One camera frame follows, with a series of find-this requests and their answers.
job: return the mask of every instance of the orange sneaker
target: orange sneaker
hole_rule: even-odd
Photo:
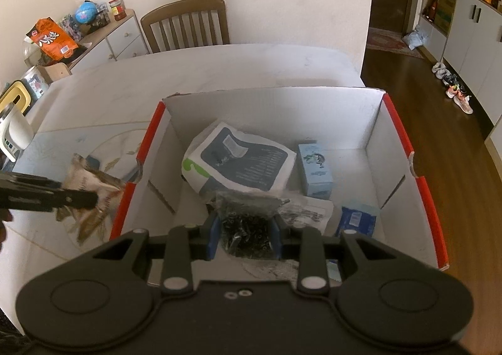
[[[458,93],[458,85],[451,85],[448,90],[446,90],[446,95],[450,98],[453,99],[456,94]]]
[[[462,111],[466,114],[473,114],[473,110],[471,106],[469,106],[470,96],[466,96],[460,90],[457,95],[453,98],[455,104],[462,109]]]

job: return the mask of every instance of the screw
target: screw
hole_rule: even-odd
[[[227,291],[225,294],[223,294],[225,298],[228,298],[229,300],[235,300],[237,299],[238,295],[234,291]]]
[[[169,277],[163,284],[168,290],[183,290],[188,287],[188,280],[183,277]]]
[[[320,288],[323,288],[327,284],[327,281],[322,277],[309,276],[302,279],[301,284],[306,289],[319,290]]]
[[[242,290],[239,290],[239,295],[241,297],[249,297],[249,296],[253,295],[253,292],[251,290],[248,290],[248,289],[242,289]]]

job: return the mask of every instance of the white kettle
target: white kettle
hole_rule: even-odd
[[[0,113],[0,149],[13,163],[14,153],[24,150],[33,140],[33,129],[14,103]]]

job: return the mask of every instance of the red patterned rug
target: red patterned rug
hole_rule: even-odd
[[[378,28],[370,28],[368,30],[366,48],[423,58],[417,49],[412,51],[408,48],[408,45],[402,41],[399,32],[379,30]]]

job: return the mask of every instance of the globe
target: globe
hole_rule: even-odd
[[[96,4],[86,1],[75,12],[75,18],[79,23],[87,24],[96,18],[96,14]]]

